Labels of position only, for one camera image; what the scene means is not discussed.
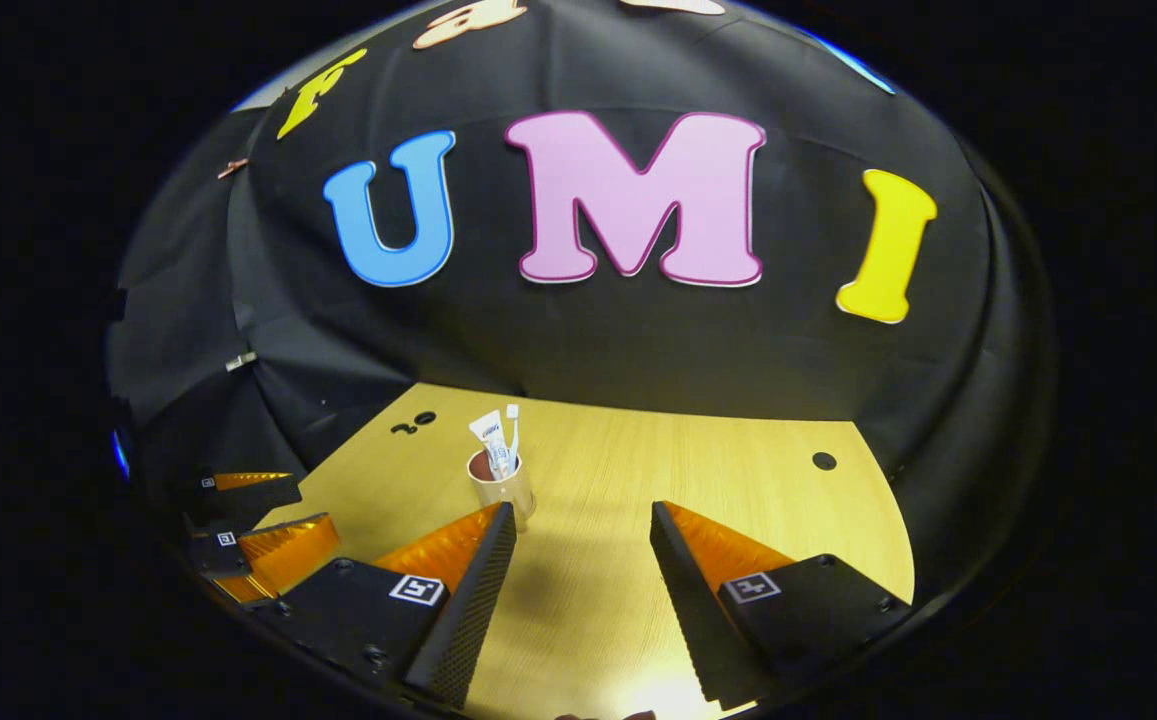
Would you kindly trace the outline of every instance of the toothbrush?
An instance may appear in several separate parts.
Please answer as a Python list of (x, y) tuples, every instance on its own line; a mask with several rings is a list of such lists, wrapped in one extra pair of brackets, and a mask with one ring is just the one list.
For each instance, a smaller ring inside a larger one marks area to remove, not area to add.
[(506, 457), (506, 468), (508, 468), (508, 473), (515, 473), (515, 455), (519, 449), (519, 405), (508, 404), (506, 406), (506, 419), (511, 420), (511, 447), (508, 448), (508, 457)]

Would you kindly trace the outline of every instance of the light wood tabletop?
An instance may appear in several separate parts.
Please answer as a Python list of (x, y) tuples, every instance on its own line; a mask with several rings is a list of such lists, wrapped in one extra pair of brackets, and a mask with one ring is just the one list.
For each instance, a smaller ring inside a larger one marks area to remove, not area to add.
[[(464, 712), (671, 720), (703, 700), (650, 548), (650, 506), (676, 502), (802, 559), (835, 553), (912, 601), (911, 543), (889, 483), (849, 421), (751, 420), (410, 388), (259, 527), (327, 512), (340, 556), (370, 561), (477, 510), (469, 421), (519, 405), (519, 460), (537, 497), (521, 532)], [(396, 424), (436, 413), (418, 431)], [(837, 466), (811, 461), (827, 451)]]

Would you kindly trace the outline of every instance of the letter m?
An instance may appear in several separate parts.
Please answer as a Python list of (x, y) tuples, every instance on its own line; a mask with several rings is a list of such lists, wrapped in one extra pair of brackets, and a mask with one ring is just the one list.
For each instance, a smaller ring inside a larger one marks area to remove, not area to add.
[(522, 147), (533, 189), (533, 250), (519, 273), (533, 282), (576, 282), (596, 272), (578, 240), (587, 214), (619, 273), (644, 266), (662, 225), (677, 211), (662, 274), (677, 282), (747, 286), (760, 279), (751, 251), (751, 172), (765, 131), (742, 118), (683, 115), (638, 169), (589, 113), (531, 115), (506, 130)]

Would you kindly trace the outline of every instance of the blue letter u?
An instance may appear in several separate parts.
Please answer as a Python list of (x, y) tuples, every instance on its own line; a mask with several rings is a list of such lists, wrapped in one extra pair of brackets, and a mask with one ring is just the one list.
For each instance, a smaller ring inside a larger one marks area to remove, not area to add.
[(445, 186), (445, 153), (454, 132), (436, 131), (405, 141), (391, 152), (391, 167), (405, 171), (414, 211), (413, 242), (400, 250), (382, 245), (373, 223), (369, 181), (374, 164), (355, 163), (325, 181), (325, 200), (334, 208), (334, 223), (351, 272), (368, 284), (401, 287), (435, 275), (454, 250), (454, 215)]

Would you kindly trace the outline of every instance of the toothpaste tube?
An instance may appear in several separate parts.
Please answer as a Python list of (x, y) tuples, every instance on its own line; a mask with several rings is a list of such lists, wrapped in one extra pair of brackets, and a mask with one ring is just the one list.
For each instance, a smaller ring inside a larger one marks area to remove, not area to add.
[(506, 435), (502, 434), (502, 416), (499, 411), (473, 420), (467, 425), (473, 436), (485, 445), (486, 460), (491, 462), (491, 473), (495, 480), (501, 480), (511, 473), (510, 451), (506, 448)]

